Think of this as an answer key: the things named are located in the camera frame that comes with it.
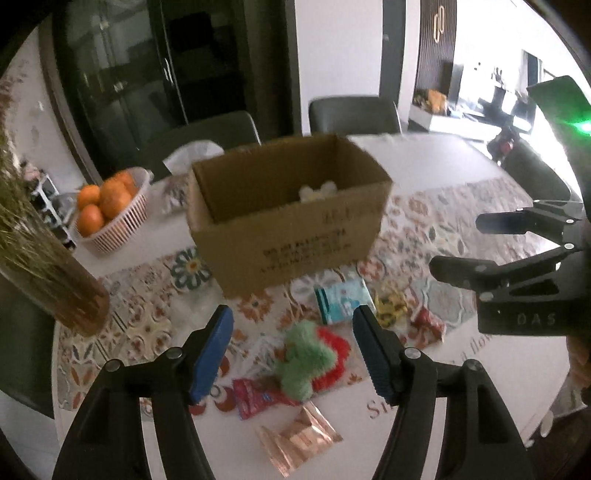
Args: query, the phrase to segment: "orange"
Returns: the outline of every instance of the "orange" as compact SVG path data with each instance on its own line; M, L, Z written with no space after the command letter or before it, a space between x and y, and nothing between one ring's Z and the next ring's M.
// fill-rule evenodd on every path
M100 188L97 185L86 185L78 194L78 210L82 211L86 205L98 205L100 199Z
M138 193L138 188L135 186L134 178L131 176L127 170L121 170L113 175L115 180L119 180L127 191L131 194L132 197L135 197L135 194Z
M100 209L106 218L112 220L121 213L130 203L133 197L125 188L123 182L117 179L109 179L100 188Z
M91 236L105 226L105 217L96 205L86 205L81 211L76 228L83 236Z

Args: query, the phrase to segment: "pink plastic basket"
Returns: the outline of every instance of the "pink plastic basket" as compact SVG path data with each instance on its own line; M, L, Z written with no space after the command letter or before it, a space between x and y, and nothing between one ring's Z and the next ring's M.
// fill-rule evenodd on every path
M87 238L83 238L76 229L74 219L74 230L76 243L83 245L91 251L108 253L120 248L135 231L146 221L148 217L148 188L154 178L154 174L145 168L133 167L127 171L134 178L134 182L139 186L138 193L134 199L118 216L111 220L104 228Z

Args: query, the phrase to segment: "vase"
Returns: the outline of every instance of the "vase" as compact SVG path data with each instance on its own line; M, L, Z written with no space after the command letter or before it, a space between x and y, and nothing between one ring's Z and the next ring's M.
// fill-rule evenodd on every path
M23 269L2 268L2 274L31 301L72 331L89 337L105 326L109 313L109 293L61 245L53 250L53 275L39 279ZM55 288L58 281L60 288Z

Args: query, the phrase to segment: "open cardboard box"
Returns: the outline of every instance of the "open cardboard box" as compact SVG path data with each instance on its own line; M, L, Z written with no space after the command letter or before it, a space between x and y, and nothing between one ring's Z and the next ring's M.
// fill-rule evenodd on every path
M303 185L333 180L331 198L300 203ZM364 259L392 180L335 135L292 137L194 163L188 222L226 297Z

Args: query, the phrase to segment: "patterned tablecloth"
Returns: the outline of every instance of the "patterned tablecloth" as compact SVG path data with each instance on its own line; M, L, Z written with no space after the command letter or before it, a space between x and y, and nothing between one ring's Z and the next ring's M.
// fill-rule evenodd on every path
M430 259L443 254L504 264L540 252L544 241L535 235L483 235L475 228L480 213L531 205L527 194L505 178L411 196L393 194L387 203L381 233L367 259L242 298L221 297L194 246L108 275L102 280L111 294L111 317L104 330L96 337L84 339L63 326L60 329L59 406L77 409L108 359L119 358L125 364L145 362L170 346L182 345L187 325L172 312L179 299L187 299L185 304L194 307L208 300L211 303L213 297L215 302L230 306L235 319L235 330L217 380L210 396L191 409L194 415L206 414L208 408L232 412L236 408L232 379L256 376L268 369L275 347L281 343L281 332L293 323L320 320L314 295L316 286L358 276L370 288L383 281L392 282L405 292L413 310L426 305L446 322L447 335L452 335L453 329L475 318L473 294L436 282L428 270ZM363 380L368 373L350 324L335 328L353 346L339 388ZM416 328L410 321L394 329L409 346L423 349L434 342L427 329ZM141 400L141 410L144 419L151 418L149 399Z

